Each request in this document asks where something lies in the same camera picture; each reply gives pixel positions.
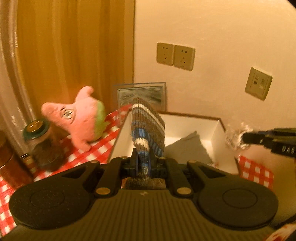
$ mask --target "white box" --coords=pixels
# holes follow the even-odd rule
[[[211,159],[217,164],[217,168],[231,174],[239,174],[234,153],[226,147],[225,128],[219,118],[171,112],[161,112],[160,116],[165,122],[165,146],[197,131],[202,145]],[[121,126],[108,161],[119,156],[131,156],[134,148],[131,136],[131,121],[132,114],[129,112]]]

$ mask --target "curtain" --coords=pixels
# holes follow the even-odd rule
[[[113,85],[133,81],[134,0],[0,0],[0,19],[0,129],[19,153],[43,103],[91,85],[111,112]]]

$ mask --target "black device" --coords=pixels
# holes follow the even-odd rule
[[[296,128],[275,128],[268,131],[246,132],[246,144],[263,145],[272,153],[296,158]]]
[[[138,155],[90,161],[18,189],[9,202],[17,227],[3,241],[262,241],[278,208],[268,188],[198,161],[150,153],[151,177],[167,189],[121,189]]]

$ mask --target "patrick star plush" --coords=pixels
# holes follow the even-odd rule
[[[44,103],[42,114],[57,126],[71,134],[72,143],[77,149],[88,151],[88,142],[99,139],[107,127],[106,111],[103,103],[91,97],[94,89],[83,87],[73,104]]]

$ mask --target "plush toy arm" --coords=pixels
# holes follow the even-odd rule
[[[94,89],[91,86],[83,87],[76,95],[75,102],[77,100],[82,100],[82,99],[89,97],[91,95],[91,93],[93,93],[93,91],[94,91]]]
[[[72,143],[77,149],[83,151],[89,151],[89,149],[91,149],[91,146],[86,141],[80,140],[76,136],[72,136]]]

